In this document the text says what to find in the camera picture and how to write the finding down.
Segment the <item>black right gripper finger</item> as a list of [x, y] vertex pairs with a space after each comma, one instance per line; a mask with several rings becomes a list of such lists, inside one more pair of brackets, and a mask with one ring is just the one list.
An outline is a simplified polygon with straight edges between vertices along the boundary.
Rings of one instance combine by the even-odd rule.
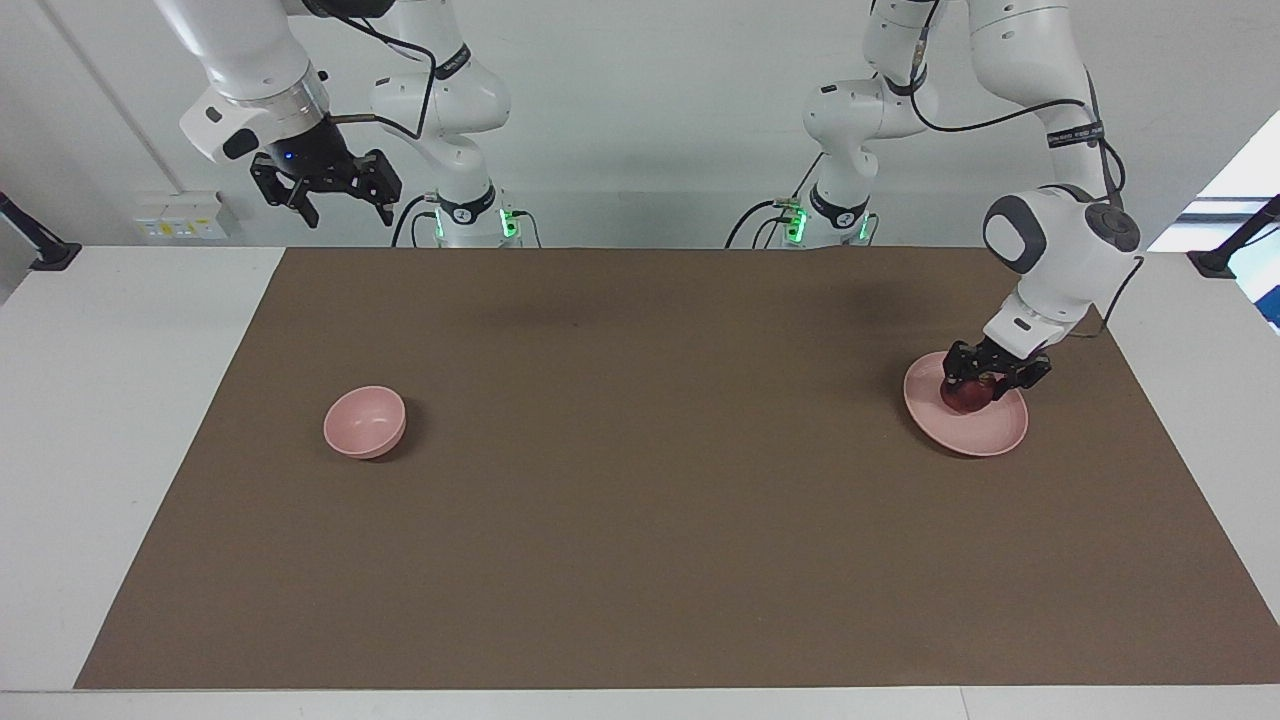
[[319, 225], [319, 213], [310, 199], [310, 178], [284, 173], [270, 155], [255, 155], [250, 174], [268, 205], [297, 214], [310, 229]]
[[402, 181], [380, 149], [358, 158], [358, 199], [374, 208], [384, 227], [392, 227]]

